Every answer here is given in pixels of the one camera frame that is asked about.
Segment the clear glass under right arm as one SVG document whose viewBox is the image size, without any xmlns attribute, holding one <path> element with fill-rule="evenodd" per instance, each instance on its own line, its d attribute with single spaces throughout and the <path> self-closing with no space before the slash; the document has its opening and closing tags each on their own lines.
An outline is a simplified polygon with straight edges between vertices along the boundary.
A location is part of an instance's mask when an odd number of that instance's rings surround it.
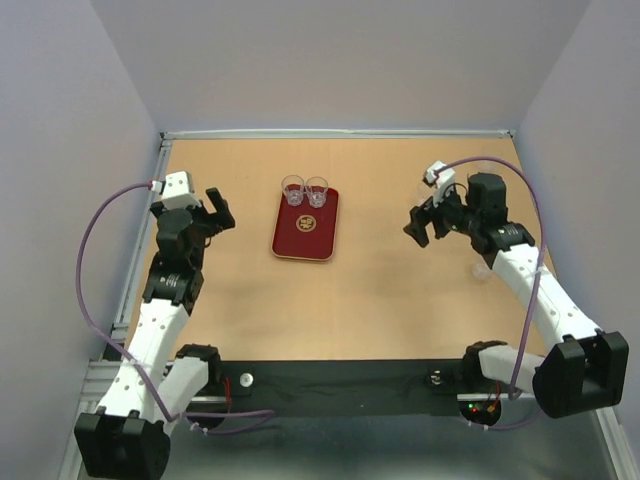
<svg viewBox="0 0 640 480">
<path fill-rule="evenodd" d="M 484 263 L 478 262 L 471 266 L 471 273 L 476 280 L 487 281 L 492 275 L 492 270 Z"/>
</svg>

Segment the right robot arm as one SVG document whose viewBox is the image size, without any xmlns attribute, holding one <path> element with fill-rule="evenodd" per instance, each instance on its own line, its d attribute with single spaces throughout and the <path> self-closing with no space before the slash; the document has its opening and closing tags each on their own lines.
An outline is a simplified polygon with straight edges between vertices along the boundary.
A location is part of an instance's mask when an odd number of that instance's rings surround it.
<svg viewBox="0 0 640 480">
<path fill-rule="evenodd" d="M 509 221 L 502 177 L 473 174 L 460 196 L 454 170 L 437 162 L 423 181 L 434 193 L 410 210 L 405 233 L 420 247 L 429 243 L 429 228 L 438 239 L 451 232 L 467 236 L 472 249 L 526 307 L 525 321 L 538 330 L 545 346 L 539 356 L 503 341 L 476 342 L 463 356 L 463 384 L 472 390 L 494 380 L 511 384 L 514 391 L 533 394 L 551 418 L 619 404 L 628 342 L 619 332 L 604 331 L 579 309 L 545 266 L 529 231 Z"/>
</svg>

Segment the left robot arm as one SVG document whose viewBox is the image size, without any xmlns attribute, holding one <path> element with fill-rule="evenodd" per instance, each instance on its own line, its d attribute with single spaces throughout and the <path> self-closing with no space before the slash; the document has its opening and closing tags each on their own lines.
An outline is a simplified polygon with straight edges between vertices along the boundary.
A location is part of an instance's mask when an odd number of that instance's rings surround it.
<svg viewBox="0 0 640 480">
<path fill-rule="evenodd" d="M 202 267 L 212 237 L 234 228 L 219 190 L 206 195 L 208 212 L 190 187 L 152 182 L 160 198 L 150 211 L 157 221 L 157 251 L 142 294 L 138 325 L 120 367 L 92 413 L 81 414 L 74 436 L 87 474 L 102 479 L 159 479 L 166 470 L 170 436 L 193 396 L 215 392 L 222 382 L 220 356 L 212 346 L 188 345 L 171 371 L 166 362 L 190 319 L 204 284 Z"/>
</svg>

